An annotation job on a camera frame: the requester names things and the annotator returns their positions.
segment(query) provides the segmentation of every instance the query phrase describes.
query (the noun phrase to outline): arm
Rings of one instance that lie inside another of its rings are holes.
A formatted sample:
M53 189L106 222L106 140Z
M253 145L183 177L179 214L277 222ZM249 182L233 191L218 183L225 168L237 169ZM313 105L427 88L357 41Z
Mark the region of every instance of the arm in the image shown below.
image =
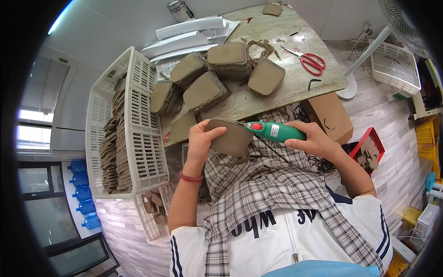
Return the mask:
M374 184L368 173L349 157L338 143L332 141L317 123L291 121L286 125L306 133L307 139L306 141L290 139L285 141L284 145L332 162L340 173L342 184L351 198L366 194L377 197Z
M226 132L226 127L218 127L205 133L206 119L189 130L189 146L183 175L198 178L209 157L211 141ZM180 179L168 214L169 234L182 226L197 226L197 196L200 183Z

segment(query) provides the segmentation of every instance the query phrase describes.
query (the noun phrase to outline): red scissors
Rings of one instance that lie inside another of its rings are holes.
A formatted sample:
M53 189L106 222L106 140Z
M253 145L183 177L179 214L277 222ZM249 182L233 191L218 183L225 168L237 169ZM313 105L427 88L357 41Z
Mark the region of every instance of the red scissors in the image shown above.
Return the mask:
M320 76L323 73L323 69L326 67L325 61L317 55L311 54L311 53L300 53L295 50L292 50L291 48L287 48L285 46L280 45L283 49L285 49L288 52L291 52L292 54L295 54L297 57L299 57L300 62L302 63L302 66L312 75ZM320 72L313 72L311 71L306 65L310 65L311 67L318 69Z

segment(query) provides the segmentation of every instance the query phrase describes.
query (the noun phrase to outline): electrical outlet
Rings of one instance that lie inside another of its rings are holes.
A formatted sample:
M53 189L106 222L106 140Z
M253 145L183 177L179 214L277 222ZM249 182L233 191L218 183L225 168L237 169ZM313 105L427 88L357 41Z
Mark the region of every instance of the electrical outlet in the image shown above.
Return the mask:
M362 30L369 33L371 30L374 31L374 24L365 23L363 24Z

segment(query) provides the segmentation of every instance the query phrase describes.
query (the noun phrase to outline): cardboard insole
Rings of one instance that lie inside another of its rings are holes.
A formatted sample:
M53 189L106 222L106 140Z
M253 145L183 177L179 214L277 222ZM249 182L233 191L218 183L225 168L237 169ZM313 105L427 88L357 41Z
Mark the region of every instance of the cardboard insole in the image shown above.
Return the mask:
M235 42L212 47L208 50L208 63L222 64L244 62L245 43Z
M195 55L192 53L188 54L183 58L171 71L170 77L171 81L176 83L183 79L186 75L188 75L193 70L197 69L201 63L196 59Z
M160 111L171 85L171 82L158 81L156 83L152 90L151 103L149 104L149 110L151 112L158 113Z
M226 133L213 139L210 149L234 157L243 157L254 133L246 129L241 123L221 118L211 119L205 132L222 126L227 128Z
M264 15L273 15L273 16L279 16L281 13L281 6L277 4L267 4L262 13Z
M285 72L276 68L268 62L261 62L257 65L248 86L263 95L271 94L275 87L280 83L284 77Z
M189 109L195 109L220 93L220 88L214 83L209 72L200 76L183 93L183 100Z
M195 114L188 112L182 118L171 124L170 140L174 142L181 142L189 138L189 129L197 124Z

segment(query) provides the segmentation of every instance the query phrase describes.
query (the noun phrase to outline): green hot knife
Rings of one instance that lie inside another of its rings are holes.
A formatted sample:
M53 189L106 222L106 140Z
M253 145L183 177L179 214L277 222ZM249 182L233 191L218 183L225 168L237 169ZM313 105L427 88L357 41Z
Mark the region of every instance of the green hot knife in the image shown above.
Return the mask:
M306 140L306 134L291 126L276 122L252 121L245 123L245 128L260 137L284 143L289 139Z

